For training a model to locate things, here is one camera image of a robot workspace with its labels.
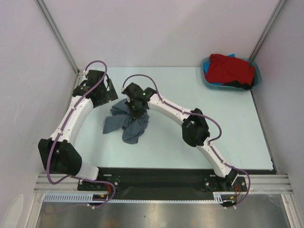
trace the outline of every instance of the wall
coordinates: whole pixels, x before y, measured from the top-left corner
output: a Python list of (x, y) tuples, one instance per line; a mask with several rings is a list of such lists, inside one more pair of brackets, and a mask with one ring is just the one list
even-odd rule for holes
[(304, 214), (304, 1), (287, 3), (256, 62), (262, 84), (254, 90), (280, 173), (288, 173)]
[(75, 74), (34, 0), (1, 0), (0, 28), (1, 227), (19, 194), (24, 195), (19, 225), (28, 213), (43, 170), (37, 144), (60, 123)]
[(249, 57), (278, 0), (45, 0), (78, 67), (198, 67)]

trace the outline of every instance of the blue bin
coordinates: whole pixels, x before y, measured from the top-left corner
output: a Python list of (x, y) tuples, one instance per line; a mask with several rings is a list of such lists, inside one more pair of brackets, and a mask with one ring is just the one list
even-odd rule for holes
[[(254, 66), (255, 68), (255, 75), (254, 75), (254, 87), (257, 87), (259, 84), (261, 84), (262, 82), (262, 77), (261, 77), (261, 72), (260, 69), (258, 68), (257, 64), (247, 58), (240, 58), (242, 60), (248, 61), (250, 63), (250, 66)], [(204, 83), (206, 84), (207, 87), (211, 88), (211, 89), (229, 89), (229, 90), (242, 90), (244, 91), (244, 89), (242, 88), (236, 88), (233, 86), (228, 86), (228, 85), (215, 85), (212, 83), (207, 82), (207, 80), (205, 79), (205, 74), (204, 74), (204, 63), (210, 62), (210, 58), (204, 58), (203, 61), (201, 62), (201, 66), (200, 66), (200, 72), (201, 72), (201, 76), (203, 78)]]

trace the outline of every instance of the blue cloth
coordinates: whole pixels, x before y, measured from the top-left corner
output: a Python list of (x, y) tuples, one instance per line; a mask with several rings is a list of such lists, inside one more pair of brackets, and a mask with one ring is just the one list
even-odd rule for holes
[(111, 108), (113, 116), (107, 116), (104, 122), (103, 134), (123, 129), (123, 141), (128, 144), (138, 143), (138, 138), (148, 126), (149, 116), (145, 113), (140, 118), (133, 120), (129, 108), (125, 104), (127, 99), (121, 100)]
[[(231, 55), (228, 55), (229, 57), (235, 57), (235, 55), (234, 54), (231, 54)], [(205, 74), (207, 74), (208, 73), (208, 70), (209, 70), (209, 66), (210, 66), (210, 62), (207, 62), (207, 63), (204, 63), (204, 65), (203, 65), (203, 69), (204, 69), (204, 72), (205, 72)], [(222, 85), (223, 83), (211, 83), (211, 84), (213, 84), (213, 85)]]

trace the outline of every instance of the white table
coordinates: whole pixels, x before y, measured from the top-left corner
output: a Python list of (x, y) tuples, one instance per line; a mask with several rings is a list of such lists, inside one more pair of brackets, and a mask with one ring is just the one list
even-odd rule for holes
[[(215, 119), (223, 130), (215, 145), (230, 164), (243, 169), (273, 169), (250, 92), (209, 89), (199, 67), (110, 67), (108, 75), (119, 99), (93, 109), (86, 118), (75, 145), (84, 161), (101, 167), (211, 169), (201, 152), (183, 141), (181, 127), (153, 111), (148, 111), (149, 125), (138, 144), (124, 143), (122, 129), (102, 134), (110, 108), (125, 98), (121, 94), (123, 81), (132, 74), (151, 76), (164, 97), (185, 108), (197, 107)], [(131, 82), (142, 89), (153, 88), (144, 77), (134, 77), (126, 86)], [(208, 125), (211, 137), (217, 136), (217, 127), (209, 121)]]

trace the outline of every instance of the metal floor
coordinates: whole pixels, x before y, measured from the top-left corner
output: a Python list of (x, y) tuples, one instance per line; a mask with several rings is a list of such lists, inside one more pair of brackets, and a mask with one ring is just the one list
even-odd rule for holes
[(237, 209), (219, 204), (108, 203), (100, 209), (44, 202), (36, 228), (290, 228), (281, 195), (249, 195)]

